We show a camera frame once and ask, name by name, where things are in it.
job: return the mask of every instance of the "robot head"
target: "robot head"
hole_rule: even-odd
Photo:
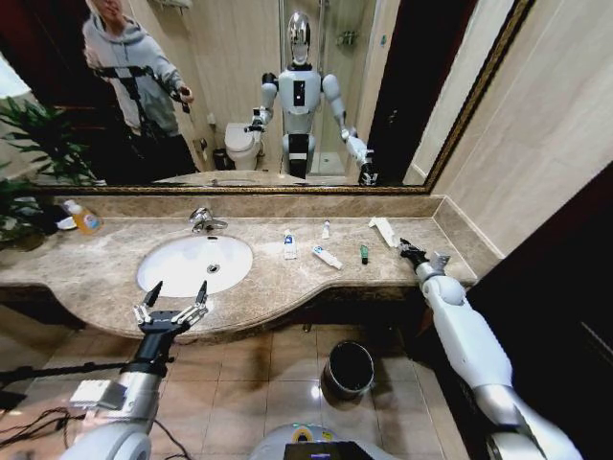
[[[305,65],[308,60],[308,47],[310,46],[310,27],[308,16],[296,11],[289,18],[287,37],[291,46],[291,57],[294,65]]]

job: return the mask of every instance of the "gold mirror frame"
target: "gold mirror frame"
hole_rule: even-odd
[[[233,187],[198,187],[198,186],[168,186],[168,185],[129,185],[129,186],[46,186],[35,187],[37,195],[429,195],[441,176],[444,166],[454,149],[462,139],[466,127],[470,123],[479,103],[485,96],[493,81],[500,64],[503,62],[517,33],[521,29],[530,8],[535,0],[515,0],[507,19],[503,24],[494,44],[489,50],[477,79],[470,88],[464,105],[458,113],[453,127],[449,131],[437,159],[427,175],[423,185],[363,187],[357,185],[342,186],[233,186]]]

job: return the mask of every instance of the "small bottle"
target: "small bottle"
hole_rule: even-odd
[[[362,264],[366,265],[368,263],[368,246],[364,244],[360,246],[360,257],[362,258]]]
[[[324,222],[324,230],[322,231],[322,240],[327,240],[329,238],[329,220]]]
[[[64,206],[84,235],[93,235],[102,228],[102,219],[89,209],[77,204],[74,199],[64,201]]]
[[[286,260],[298,258],[298,251],[296,250],[296,240],[294,240],[294,236],[289,232],[289,230],[285,230],[284,234],[284,258]]]

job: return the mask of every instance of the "tiled floor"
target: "tiled floor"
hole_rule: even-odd
[[[375,358],[375,385],[352,402],[323,396],[319,383],[329,351],[343,339],[361,341]],[[86,331],[72,336],[47,365],[121,361],[135,347],[134,340]],[[266,432],[294,422],[326,426],[401,459],[467,458],[436,378],[404,355],[390,331],[313,326],[304,333],[288,327],[223,345],[177,344],[173,354],[177,359],[161,388],[158,419],[194,459],[246,459]],[[116,372],[97,372],[94,378]],[[18,410],[0,419],[0,430],[27,423],[45,408],[66,405],[80,379],[35,381]],[[178,452],[157,426],[150,436],[155,460]],[[63,451],[62,438],[53,434],[17,443],[0,450],[0,458],[28,449],[35,451],[34,460],[55,459]]]

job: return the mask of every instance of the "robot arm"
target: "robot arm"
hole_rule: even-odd
[[[279,82],[275,74],[264,74],[261,76],[261,101],[260,107],[253,109],[251,125],[245,131],[265,131],[265,126],[270,123],[273,117],[273,105],[279,91]]]
[[[175,337],[188,331],[209,312],[207,282],[195,302],[182,311],[150,311],[162,288],[160,282],[134,307],[143,340],[134,358],[122,369],[118,381],[85,380],[70,400],[88,409],[82,434],[61,460],[145,460],[151,453],[148,433],[158,410],[159,386],[170,362]]]
[[[447,256],[425,251],[401,240],[400,255],[411,261],[421,292],[434,312],[434,326],[451,367],[470,386],[484,414],[497,426],[512,431],[489,440],[493,458],[580,460],[573,442],[523,402],[512,388],[507,354],[484,317],[473,310],[460,283],[444,273]]]
[[[373,168],[373,150],[368,149],[364,141],[357,137],[355,128],[347,128],[345,126],[345,118],[347,112],[345,111],[345,105],[341,99],[341,90],[338,85],[338,80],[334,75],[327,75],[322,81],[322,88],[326,95],[326,100],[332,109],[332,115],[334,120],[340,127],[341,139],[347,146],[347,151],[353,160],[360,167],[360,177],[358,183],[360,185],[376,185],[376,178],[378,174]]]

